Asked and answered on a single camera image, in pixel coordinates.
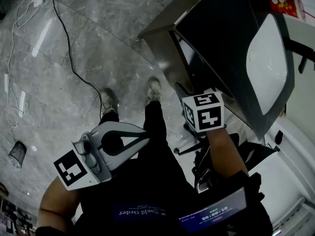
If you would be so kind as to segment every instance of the shoe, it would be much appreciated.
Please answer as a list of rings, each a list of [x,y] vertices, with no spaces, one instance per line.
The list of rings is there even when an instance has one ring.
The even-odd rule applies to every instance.
[[[148,80],[148,95],[147,95],[147,100],[146,100],[146,106],[151,102],[151,101],[159,101],[161,97],[161,85],[159,83],[159,80],[156,77],[151,77]]]
[[[117,104],[115,102],[115,96],[111,89],[106,88],[100,92],[101,97],[101,116],[103,117],[104,114],[108,112],[115,112],[118,114],[117,111]]]

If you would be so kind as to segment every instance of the timer screen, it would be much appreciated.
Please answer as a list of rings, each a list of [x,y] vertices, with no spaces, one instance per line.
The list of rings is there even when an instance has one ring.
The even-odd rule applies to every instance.
[[[190,233],[198,232],[221,222],[246,208],[245,191],[242,187],[224,199],[193,214],[179,219]]]

